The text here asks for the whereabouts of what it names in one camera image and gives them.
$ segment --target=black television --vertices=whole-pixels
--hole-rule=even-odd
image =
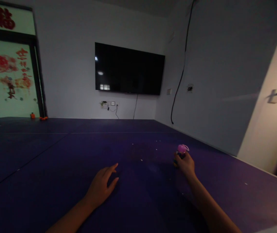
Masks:
[[[95,43],[95,89],[160,95],[165,56]]]

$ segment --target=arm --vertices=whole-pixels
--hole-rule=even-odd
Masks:
[[[194,161],[186,152],[186,157],[181,159],[175,154],[178,166],[188,180],[198,208],[204,216],[210,232],[240,233],[239,228],[212,198],[209,192],[198,180],[194,172]]]
[[[90,214],[110,196],[115,189],[119,178],[115,178],[107,187],[107,182],[112,173],[116,172],[115,164],[100,170],[94,177],[87,194],[65,216],[55,223],[47,233],[74,233]]]

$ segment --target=door frame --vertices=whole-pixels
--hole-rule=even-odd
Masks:
[[[0,1],[0,5],[10,6],[10,7],[33,12],[31,7],[21,6],[21,5],[17,5],[17,4],[13,4],[13,3],[7,3],[7,2]],[[6,30],[0,29],[0,40],[12,42],[12,43],[27,44],[30,47],[30,56],[31,56],[31,62],[32,62],[33,72],[34,72],[39,113],[40,113],[40,117],[47,117],[48,113],[47,113],[47,107],[46,107],[46,102],[45,102],[43,75],[42,75],[41,58],[40,58],[40,48],[39,48],[39,42],[38,42],[38,38],[37,38],[37,27],[36,27],[36,21],[35,21],[34,14],[33,14],[33,18],[34,18],[36,35],[30,35],[30,34],[6,31]]]

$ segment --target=hand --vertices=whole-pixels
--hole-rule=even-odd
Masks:
[[[101,169],[94,177],[84,200],[93,208],[96,209],[110,196],[116,187],[119,178],[115,178],[107,187],[108,179],[112,173],[116,173],[118,163],[111,167]]]
[[[185,158],[181,159],[177,153],[174,154],[177,164],[184,175],[189,179],[196,176],[194,172],[194,161],[188,152],[185,153]]]

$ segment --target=purple mat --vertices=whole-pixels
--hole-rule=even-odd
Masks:
[[[155,120],[116,120],[91,119],[73,133],[107,133],[107,132],[177,132]]]
[[[71,133],[87,119],[49,118],[47,121],[24,117],[0,118],[0,133]]]
[[[67,134],[0,134],[0,182]]]
[[[172,164],[180,143],[243,232],[277,225],[277,178],[178,132],[98,133],[66,136],[0,184],[0,232],[45,231],[83,197],[99,169],[116,162],[116,190],[80,232],[205,232]]]
[[[0,133],[176,132],[155,120],[0,118]]]

